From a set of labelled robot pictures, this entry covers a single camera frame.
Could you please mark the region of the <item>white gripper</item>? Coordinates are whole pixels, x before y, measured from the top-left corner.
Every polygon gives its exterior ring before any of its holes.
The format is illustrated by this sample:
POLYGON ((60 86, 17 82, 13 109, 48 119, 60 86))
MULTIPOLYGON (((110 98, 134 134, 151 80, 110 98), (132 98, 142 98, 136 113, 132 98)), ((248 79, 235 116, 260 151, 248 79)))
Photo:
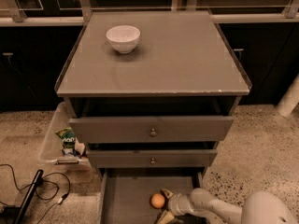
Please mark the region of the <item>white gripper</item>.
POLYGON ((169 199, 168 209, 170 211, 164 210, 156 224, 169 224, 175 219, 175 216, 184 216, 191 212, 192 209, 188 195, 180 193, 174 194, 169 189, 161 189, 161 193, 164 197, 169 199))

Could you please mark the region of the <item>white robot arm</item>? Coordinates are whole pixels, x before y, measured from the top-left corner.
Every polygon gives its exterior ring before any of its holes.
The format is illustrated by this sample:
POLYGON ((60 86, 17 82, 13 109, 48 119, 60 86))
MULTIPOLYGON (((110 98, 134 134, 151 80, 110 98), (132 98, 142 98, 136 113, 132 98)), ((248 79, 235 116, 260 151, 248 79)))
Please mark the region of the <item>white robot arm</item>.
POLYGON ((168 200, 157 224, 170 224, 186 214, 208 218, 214 214, 228 224, 298 224, 287 205, 266 191, 251 193, 242 207, 218 199, 205 189, 196 188, 190 194, 163 189, 168 200))

